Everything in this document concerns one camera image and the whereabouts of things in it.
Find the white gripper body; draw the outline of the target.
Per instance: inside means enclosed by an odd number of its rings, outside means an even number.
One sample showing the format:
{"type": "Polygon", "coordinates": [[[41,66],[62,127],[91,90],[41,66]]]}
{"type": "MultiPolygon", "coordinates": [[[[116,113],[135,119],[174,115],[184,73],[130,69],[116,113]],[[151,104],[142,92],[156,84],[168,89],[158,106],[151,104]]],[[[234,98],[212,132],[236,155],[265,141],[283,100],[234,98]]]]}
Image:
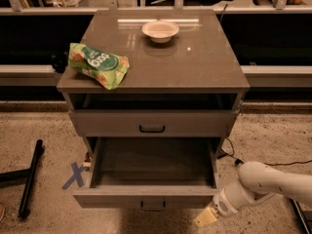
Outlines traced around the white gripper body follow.
{"type": "Polygon", "coordinates": [[[273,193],[260,194],[240,182],[232,182],[213,196],[211,209],[216,216],[231,217],[245,207],[257,206],[273,197],[273,193]]]}

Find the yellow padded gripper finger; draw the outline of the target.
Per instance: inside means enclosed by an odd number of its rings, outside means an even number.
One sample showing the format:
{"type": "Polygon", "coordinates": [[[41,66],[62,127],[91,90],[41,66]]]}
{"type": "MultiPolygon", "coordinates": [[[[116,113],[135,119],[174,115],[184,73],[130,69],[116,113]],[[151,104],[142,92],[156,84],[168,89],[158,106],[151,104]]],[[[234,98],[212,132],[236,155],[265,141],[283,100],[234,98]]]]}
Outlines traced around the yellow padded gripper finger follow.
{"type": "Polygon", "coordinates": [[[217,216],[211,207],[207,207],[200,214],[198,214],[193,221],[197,227],[201,228],[215,223],[217,221],[217,216]]]}

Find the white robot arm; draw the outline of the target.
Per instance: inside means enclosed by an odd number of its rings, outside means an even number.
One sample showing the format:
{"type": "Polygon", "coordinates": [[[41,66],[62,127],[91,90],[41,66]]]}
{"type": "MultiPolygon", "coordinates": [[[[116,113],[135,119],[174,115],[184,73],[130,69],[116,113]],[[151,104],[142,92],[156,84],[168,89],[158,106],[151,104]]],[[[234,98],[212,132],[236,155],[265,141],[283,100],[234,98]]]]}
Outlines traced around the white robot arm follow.
{"type": "Polygon", "coordinates": [[[256,161],[246,162],[238,169],[238,177],[217,192],[193,222],[201,228],[277,195],[311,206],[312,176],[285,173],[256,161]]]}

